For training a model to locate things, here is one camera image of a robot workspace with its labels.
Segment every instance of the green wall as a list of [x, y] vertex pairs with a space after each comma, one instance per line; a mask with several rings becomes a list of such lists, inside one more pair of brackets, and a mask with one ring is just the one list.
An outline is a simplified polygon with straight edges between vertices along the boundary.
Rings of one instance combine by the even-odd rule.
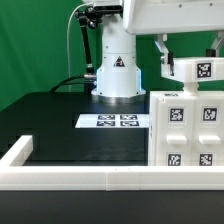
[[[68, 77], [66, 32], [70, 14], [81, 0], [0, 0], [0, 110], [30, 92], [45, 92]], [[71, 28], [72, 75], [85, 72], [81, 33]], [[89, 31], [94, 65], [101, 64], [101, 31]], [[182, 84], [160, 77], [160, 53], [153, 36], [137, 38], [138, 66], [146, 90], [180, 90]], [[214, 33], [169, 36], [177, 57], [204, 56]], [[201, 89], [223, 89], [223, 82], [204, 83]], [[82, 86], [73, 87], [82, 91]]]

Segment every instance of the warning label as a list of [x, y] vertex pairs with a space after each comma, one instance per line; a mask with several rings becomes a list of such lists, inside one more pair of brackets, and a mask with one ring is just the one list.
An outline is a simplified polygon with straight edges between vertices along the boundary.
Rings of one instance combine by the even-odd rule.
[[122, 60], [121, 57], [119, 57], [119, 58], [117, 59], [117, 61], [116, 61], [115, 64], [114, 64], [114, 67], [125, 67], [125, 64], [124, 64], [124, 62], [123, 62], [123, 60]]

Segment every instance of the black tabletop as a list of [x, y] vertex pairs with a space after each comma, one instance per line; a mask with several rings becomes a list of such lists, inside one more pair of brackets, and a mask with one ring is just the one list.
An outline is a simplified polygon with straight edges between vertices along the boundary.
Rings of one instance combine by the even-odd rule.
[[84, 93], [32, 93], [0, 113], [0, 150], [24, 134], [34, 151], [25, 165], [146, 165], [148, 128], [75, 128], [80, 114], [144, 114], [148, 103], [111, 105]]

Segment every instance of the white plastic frame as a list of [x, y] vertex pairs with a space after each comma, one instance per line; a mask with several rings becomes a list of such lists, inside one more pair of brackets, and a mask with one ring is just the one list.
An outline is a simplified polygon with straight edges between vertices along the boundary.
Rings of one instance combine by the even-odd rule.
[[224, 167], [21, 166], [32, 150], [22, 136], [0, 160], [0, 190], [224, 190]]

